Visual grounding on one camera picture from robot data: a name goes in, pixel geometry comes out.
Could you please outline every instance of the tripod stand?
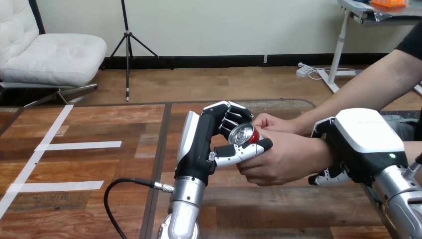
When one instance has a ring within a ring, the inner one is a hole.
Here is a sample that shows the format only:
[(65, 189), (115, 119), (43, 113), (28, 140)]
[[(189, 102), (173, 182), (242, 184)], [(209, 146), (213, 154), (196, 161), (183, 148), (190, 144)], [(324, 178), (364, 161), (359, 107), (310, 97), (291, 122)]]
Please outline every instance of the tripod stand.
[[(136, 38), (132, 34), (132, 32), (129, 31), (129, 26), (127, 24), (126, 7), (125, 7), (125, 4), (124, 4), (124, 0), (121, 0), (121, 8), (123, 10), (124, 27), (126, 29), (126, 32), (123, 34), (123, 38), (121, 39), (121, 41), (117, 45), (114, 52), (111, 54), (110, 60), (113, 58), (113, 56), (116, 53), (116, 51), (118, 50), (118, 48), (121, 46), (123, 41), (126, 39), (126, 101), (129, 101), (129, 73), (130, 73), (129, 59), (130, 59), (130, 65), (131, 66), (133, 64), (133, 59), (135, 59), (135, 57), (132, 54), (132, 44), (130, 43), (130, 38), (132, 37), (135, 41), (139, 42), (139, 44), (141, 44), (145, 49), (147, 49), (149, 52), (151, 52), (157, 59), (160, 59), (160, 57), (157, 54), (155, 54), (155, 52), (153, 52), (151, 49), (149, 49), (144, 43), (142, 43), (140, 40), (138, 40), (138, 38)], [(162, 60), (164, 62), (164, 64), (169, 69), (172, 69), (172, 70), (174, 69), (173, 66), (169, 62), (167, 62), (166, 60), (163, 60), (162, 58), (160, 60)]]

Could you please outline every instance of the black cable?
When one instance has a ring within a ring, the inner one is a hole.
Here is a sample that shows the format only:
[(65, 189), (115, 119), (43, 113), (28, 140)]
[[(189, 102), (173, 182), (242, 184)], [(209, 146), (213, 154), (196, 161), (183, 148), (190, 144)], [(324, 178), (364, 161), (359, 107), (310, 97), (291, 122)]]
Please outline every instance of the black cable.
[(139, 178), (120, 178), (120, 179), (117, 179), (114, 182), (110, 183), (110, 185), (105, 190), (104, 207), (105, 207), (105, 210), (107, 211), (107, 215), (110, 218), (111, 223), (113, 223), (114, 228), (116, 228), (117, 232), (121, 236), (121, 238), (126, 239), (126, 236), (124, 235), (123, 231), (120, 229), (119, 225), (117, 224), (116, 220), (113, 217), (113, 214), (110, 211), (110, 207), (108, 206), (108, 193), (110, 192), (112, 187), (114, 187), (116, 184), (123, 183), (123, 182), (141, 184), (141, 185), (144, 185), (144, 186), (148, 186), (150, 188), (154, 188), (155, 182), (145, 180), (145, 179), (139, 179)]

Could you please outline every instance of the tape line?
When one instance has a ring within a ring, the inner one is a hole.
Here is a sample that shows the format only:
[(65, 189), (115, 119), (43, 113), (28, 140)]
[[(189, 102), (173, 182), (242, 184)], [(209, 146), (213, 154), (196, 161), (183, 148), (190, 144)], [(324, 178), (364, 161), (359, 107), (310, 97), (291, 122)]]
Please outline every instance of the tape line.
[(40, 144), (35, 149), (35, 151), (89, 149), (89, 148), (118, 148), (120, 146), (121, 146), (121, 141), (104, 141), (104, 142), (88, 142), (88, 143), (54, 143), (54, 144)]
[[(59, 114), (57, 119), (54, 121), (53, 125), (48, 130), (47, 134), (44, 136), (40, 144), (49, 144), (54, 136), (56, 135), (57, 131), (59, 130), (60, 126), (62, 126), (63, 122), (65, 121), (67, 115), (69, 114), (70, 110), (73, 108), (73, 105), (66, 105), (62, 112)], [(25, 181), (31, 175), (32, 171), (35, 168), (35, 163), (38, 163), (41, 159), (42, 155), (44, 154), (44, 150), (35, 151), (31, 158), (28, 160), (22, 171), (19, 173), (18, 177), (15, 179), (14, 183), (9, 186), (6, 191), (6, 194), (0, 201), (0, 219), (5, 214), (6, 210), (12, 204), (14, 198), (16, 197), (17, 193), (22, 188)]]
[(98, 190), (104, 181), (67, 182), (67, 183), (25, 183), (19, 192), (59, 192)]

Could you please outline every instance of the person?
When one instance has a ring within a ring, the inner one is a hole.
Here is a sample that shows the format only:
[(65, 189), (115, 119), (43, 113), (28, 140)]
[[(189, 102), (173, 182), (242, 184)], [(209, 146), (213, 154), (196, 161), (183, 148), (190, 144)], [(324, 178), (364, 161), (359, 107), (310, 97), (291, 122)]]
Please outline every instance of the person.
[[(320, 173), (334, 162), (323, 139), (309, 138), (314, 124), (349, 108), (380, 111), (422, 81), (422, 20), (387, 56), (344, 85), (317, 108), (292, 120), (260, 114), (254, 121), (264, 138), (274, 146), (245, 160), (237, 167), (248, 182), (258, 186), (283, 185)], [(386, 116), (385, 120), (404, 141), (406, 156), (412, 162), (422, 151), (421, 122)]]

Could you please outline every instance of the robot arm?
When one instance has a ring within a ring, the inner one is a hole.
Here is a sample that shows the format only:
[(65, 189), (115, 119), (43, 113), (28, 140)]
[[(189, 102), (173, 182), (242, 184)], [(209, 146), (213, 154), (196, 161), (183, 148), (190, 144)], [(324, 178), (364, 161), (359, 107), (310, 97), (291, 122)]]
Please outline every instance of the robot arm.
[(211, 138), (222, 134), (229, 139), (239, 124), (251, 122), (254, 115), (245, 107), (222, 101), (204, 108), (201, 115), (189, 112), (177, 153), (175, 185), (170, 197), (169, 215), (163, 221), (159, 239), (196, 239), (208, 177), (216, 167), (239, 163), (272, 147), (270, 139), (254, 143), (230, 144), (211, 151)]
[(394, 238), (422, 238), (422, 188), (414, 179), (422, 156), (408, 167), (403, 142), (377, 111), (369, 109), (343, 110), (317, 122), (312, 136), (324, 134), (338, 161), (310, 177), (309, 183), (362, 183), (387, 219), (387, 228), (393, 228)]

